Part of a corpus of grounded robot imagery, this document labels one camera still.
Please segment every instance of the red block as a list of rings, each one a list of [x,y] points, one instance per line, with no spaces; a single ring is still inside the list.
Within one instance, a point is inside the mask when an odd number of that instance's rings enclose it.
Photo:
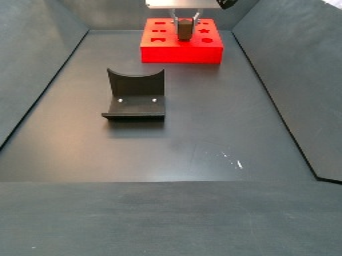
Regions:
[[[200,19],[190,42],[182,42],[171,18],[147,19],[140,52],[144,63],[220,63],[223,43],[214,20]]]

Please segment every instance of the gray surface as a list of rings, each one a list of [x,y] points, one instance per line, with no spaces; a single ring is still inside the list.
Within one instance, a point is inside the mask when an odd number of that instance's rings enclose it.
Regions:
[[[0,146],[85,32],[56,1],[0,0]]]
[[[262,0],[234,29],[316,175],[342,181],[342,12]]]
[[[168,10],[151,10],[145,0],[59,0],[92,29],[141,30],[147,18],[168,18]],[[240,0],[228,10],[204,10],[203,18],[215,19],[219,29],[232,29],[259,0]],[[176,11],[192,17],[191,11]]]
[[[0,186],[0,251],[338,256],[342,189],[248,182]]]
[[[143,64],[141,31],[92,31],[0,153],[1,181],[312,181],[230,32],[220,65]],[[105,70],[165,69],[164,122],[108,123]]]
[[[216,0],[145,0],[148,8],[220,8]]]

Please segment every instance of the black curved holder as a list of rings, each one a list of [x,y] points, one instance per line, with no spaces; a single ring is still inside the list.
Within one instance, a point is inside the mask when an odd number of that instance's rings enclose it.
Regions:
[[[164,70],[147,76],[125,76],[107,69],[112,103],[107,119],[164,118]]]

